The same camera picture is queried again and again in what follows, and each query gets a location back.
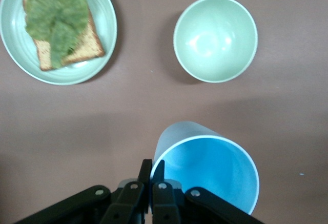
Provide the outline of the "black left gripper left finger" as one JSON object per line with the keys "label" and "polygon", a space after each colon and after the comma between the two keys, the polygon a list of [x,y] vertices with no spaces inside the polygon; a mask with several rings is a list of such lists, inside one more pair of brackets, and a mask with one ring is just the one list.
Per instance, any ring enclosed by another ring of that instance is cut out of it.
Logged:
{"label": "black left gripper left finger", "polygon": [[151,170],[152,160],[145,159],[138,177],[122,181],[116,191],[95,185],[17,223],[144,223]]}

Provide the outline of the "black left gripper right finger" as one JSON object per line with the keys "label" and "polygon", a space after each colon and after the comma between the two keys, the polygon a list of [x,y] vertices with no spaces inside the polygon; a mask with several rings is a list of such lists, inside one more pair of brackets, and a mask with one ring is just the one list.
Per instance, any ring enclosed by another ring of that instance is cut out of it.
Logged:
{"label": "black left gripper right finger", "polygon": [[152,177],[152,223],[262,222],[202,187],[183,192],[179,182],[165,180],[161,160]]}

